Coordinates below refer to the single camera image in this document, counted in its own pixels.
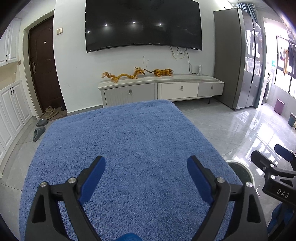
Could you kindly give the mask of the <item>white round trash bin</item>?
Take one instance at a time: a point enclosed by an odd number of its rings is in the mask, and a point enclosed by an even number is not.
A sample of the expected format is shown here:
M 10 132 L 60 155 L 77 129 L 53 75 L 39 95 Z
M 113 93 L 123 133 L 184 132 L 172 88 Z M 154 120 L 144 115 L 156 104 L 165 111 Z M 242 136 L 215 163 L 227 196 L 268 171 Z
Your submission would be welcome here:
M 254 187 L 254 176 L 245 164 L 235 160 L 227 160 L 226 162 L 238 176 L 242 184 L 246 184 L 248 187 Z

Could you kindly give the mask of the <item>teal bin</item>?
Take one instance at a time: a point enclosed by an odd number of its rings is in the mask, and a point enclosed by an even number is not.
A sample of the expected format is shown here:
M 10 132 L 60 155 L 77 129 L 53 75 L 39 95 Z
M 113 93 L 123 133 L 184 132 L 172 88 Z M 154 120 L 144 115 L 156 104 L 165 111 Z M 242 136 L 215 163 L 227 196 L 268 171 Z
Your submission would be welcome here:
M 288 125 L 293 128 L 295 125 L 295 122 L 296 122 L 296 116 L 293 113 L 290 113 L 290 117 L 288 119 Z

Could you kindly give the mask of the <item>purple storage box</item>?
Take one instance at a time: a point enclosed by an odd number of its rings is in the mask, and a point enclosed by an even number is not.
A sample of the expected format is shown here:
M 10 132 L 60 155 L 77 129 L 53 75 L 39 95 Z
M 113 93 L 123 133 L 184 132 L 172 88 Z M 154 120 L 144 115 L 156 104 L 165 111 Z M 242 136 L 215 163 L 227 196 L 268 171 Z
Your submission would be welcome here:
M 274 111 L 281 115 L 282 112 L 283 112 L 283 109 L 285 107 L 285 103 L 283 101 L 281 101 L 280 99 L 276 99 L 276 103 L 275 103 L 275 106 L 274 106 Z

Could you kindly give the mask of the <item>white washing machine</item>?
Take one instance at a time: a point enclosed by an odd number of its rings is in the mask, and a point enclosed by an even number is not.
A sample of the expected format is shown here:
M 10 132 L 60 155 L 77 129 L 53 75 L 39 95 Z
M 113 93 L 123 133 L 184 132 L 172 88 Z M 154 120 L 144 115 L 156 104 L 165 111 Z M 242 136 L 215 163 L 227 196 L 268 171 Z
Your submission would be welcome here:
M 264 90 L 264 94 L 263 94 L 263 100 L 261 103 L 262 105 L 267 103 L 267 101 L 268 101 L 272 84 L 273 84 L 273 74 L 267 73 L 267 81 L 265 83 L 265 90 Z

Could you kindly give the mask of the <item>grey slipper near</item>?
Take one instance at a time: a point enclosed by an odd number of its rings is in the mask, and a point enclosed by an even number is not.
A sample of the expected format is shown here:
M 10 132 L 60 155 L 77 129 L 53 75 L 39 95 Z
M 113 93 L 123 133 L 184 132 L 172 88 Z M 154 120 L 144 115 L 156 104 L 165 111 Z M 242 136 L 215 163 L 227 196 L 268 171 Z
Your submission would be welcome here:
M 45 130 L 46 130 L 46 128 L 44 126 L 37 127 L 34 130 L 33 142 L 36 142 L 43 135 Z

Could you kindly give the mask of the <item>grey slipper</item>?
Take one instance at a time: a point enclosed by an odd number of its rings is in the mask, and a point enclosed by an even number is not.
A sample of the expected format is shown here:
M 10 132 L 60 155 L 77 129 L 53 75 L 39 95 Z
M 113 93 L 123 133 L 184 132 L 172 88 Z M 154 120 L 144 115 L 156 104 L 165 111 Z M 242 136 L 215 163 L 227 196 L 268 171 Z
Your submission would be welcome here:
M 45 118 L 41 118 L 38 120 L 38 122 L 36 123 L 36 127 L 41 127 L 41 126 L 45 126 L 48 124 L 48 120 Z
M 46 130 L 46 128 L 44 126 L 37 127 L 34 130 L 33 142 L 36 142 L 43 135 L 45 130 Z

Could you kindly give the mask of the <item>blue towel mat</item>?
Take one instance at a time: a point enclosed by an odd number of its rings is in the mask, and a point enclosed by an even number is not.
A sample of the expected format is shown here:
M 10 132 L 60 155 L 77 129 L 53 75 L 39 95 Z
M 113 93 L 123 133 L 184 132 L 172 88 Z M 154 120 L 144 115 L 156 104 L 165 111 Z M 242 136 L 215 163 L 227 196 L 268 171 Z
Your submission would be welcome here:
M 213 145 L 171 102 L 101 108 L 55 121 L 24 181 L 19 229 L 25 235 L 39 184 L 76 177 L 97 156 L 105 171 L 84 210 L 102 240 L 191 240 L 209 210 L 187 170 L 196 156 L 216 177 L 240 180 Z

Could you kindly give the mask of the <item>grey slipper far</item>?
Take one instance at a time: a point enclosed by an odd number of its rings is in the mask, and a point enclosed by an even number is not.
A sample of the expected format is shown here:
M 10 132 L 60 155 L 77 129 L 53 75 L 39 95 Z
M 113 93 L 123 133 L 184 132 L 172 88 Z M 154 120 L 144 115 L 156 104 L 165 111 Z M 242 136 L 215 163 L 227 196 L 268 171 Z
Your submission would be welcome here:
M 38 122 L 36 123 L 36 127 L 41 127 L 41 126 L 45 126 L 48 124 L 48 120 L 45 118 L 41 118 L 38 120 Z

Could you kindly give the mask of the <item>tan shoes pile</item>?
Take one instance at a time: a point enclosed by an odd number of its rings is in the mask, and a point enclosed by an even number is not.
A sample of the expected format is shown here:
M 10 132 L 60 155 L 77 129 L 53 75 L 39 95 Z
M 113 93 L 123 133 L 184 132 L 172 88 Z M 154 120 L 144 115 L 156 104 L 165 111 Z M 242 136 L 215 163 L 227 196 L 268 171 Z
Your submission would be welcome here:
M 65 116 L 67 116 L 67 109 L 64 106 L 60 106 L 58 108 L 52 108 L 49 106 L 45 109 L 43 118 L 46 120 L 56 120 Z

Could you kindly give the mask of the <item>hanging dark clothes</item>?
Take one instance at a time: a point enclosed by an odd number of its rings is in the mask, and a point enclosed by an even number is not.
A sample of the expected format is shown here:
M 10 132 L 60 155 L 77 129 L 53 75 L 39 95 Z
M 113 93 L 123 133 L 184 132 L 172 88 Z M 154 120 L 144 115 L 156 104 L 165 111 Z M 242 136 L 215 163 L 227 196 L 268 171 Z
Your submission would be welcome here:
M 278 39 L 278 67 L 283 74 L 295 77 L 295 43 L 286 39 Z

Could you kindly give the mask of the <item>white power strip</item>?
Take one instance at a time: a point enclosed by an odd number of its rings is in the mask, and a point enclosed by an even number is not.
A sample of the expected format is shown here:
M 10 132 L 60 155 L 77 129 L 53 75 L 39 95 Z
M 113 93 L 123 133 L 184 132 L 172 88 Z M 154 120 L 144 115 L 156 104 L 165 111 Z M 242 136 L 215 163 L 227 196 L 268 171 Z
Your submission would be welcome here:
M 199 65 L 198 67 L 198 75 L 202 75 L 202 65 Z

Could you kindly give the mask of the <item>white TV cabinet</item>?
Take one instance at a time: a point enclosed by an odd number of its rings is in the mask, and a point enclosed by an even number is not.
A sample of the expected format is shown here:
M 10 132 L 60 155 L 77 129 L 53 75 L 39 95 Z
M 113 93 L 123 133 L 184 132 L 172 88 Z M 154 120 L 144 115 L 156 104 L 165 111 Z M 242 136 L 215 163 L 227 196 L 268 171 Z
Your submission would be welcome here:
M 100 82 L 103 106 L 110 107 L 149 100 L 183 101 L 221 96 L 224 82 L 206 75 L 141 76 L 123 78 L 117 83 Z

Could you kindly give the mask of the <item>grey refrigerator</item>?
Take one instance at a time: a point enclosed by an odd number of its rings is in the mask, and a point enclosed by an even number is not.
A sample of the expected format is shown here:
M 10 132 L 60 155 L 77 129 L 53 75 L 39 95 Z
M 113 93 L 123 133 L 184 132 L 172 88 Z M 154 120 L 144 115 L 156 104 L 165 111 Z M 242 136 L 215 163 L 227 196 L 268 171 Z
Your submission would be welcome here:
M 233 110 L 255 106 L 263 65 L 261 27 L 243 9 L 215 11 L 214 77 L 224 82 L 220 102 Z

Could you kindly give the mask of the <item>golden dragon figurine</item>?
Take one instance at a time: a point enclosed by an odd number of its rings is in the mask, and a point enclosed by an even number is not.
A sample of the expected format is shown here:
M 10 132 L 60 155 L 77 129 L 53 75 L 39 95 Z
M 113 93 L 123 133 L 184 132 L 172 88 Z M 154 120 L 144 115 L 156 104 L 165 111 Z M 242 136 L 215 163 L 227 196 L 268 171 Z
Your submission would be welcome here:
M 115 82 L 115 83 L 118 83 L 118 81 L 120 80 L 120 78 L 122 77 L 126 77 L 128 79 L 138 79 L 138 75 L 142 74 L 142 75 L 145 75 L 145 72 L 147 73 L 152 73 L 152 71 L 148 71 L 146 69 L 142 69 L 140 67 L 135 67 L 134 68 L 134 72 L 133 72 L 133 75 L 129 75 L 129 74 L 126 74 L 126 73 L 122 73 L 118 76 L 116 75 L 113 75 L 109 72 L 104 72 L 102 73 L 101 75 L 101 78 L 104 78 L 104 77 L 107 77 L 109 78 L 111 81 Z

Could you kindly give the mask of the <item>golden tiger figurine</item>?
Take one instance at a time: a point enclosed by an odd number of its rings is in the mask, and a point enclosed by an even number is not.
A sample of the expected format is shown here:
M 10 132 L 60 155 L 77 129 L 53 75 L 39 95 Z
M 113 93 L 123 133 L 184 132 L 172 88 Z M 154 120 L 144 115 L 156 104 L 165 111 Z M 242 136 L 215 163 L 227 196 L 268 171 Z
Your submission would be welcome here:
M 173 76 L 174 72 L 172 69 L 170 68 L 166 68 L 166 69 L 155 69 L 153 71 L 153 74 L 157 77 L 163 77 L 163 76 Z

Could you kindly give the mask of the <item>brown entrance door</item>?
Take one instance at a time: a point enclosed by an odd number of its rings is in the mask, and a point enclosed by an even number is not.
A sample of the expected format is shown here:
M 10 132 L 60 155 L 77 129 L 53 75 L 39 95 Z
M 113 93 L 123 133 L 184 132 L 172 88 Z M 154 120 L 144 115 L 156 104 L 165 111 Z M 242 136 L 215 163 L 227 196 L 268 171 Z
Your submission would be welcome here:
M 53 17 L 30 29 L 28 40 L 32 80 L 42 112 L 49 107 L 65 110 L 53 50 Z

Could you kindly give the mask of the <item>white wall cupboards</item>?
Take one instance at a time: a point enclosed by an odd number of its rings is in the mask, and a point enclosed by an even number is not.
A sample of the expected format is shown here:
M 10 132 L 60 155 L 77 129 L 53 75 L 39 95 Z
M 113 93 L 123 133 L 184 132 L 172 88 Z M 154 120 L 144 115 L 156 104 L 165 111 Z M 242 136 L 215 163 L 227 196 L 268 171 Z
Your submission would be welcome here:
M 14 18 L 1 37 L 1 176 L 20 132 L 32 117 L 17 74 L 21 19 Z

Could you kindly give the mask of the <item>black wall television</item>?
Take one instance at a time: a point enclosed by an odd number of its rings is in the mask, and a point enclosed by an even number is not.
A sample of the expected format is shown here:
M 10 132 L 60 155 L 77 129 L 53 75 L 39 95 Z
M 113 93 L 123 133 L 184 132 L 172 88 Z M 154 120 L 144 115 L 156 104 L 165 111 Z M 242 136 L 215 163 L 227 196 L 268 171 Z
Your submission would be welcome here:
M 202 50 L 200 6 L 196 1 L 86 1 L 86 51 L 131 45 Z

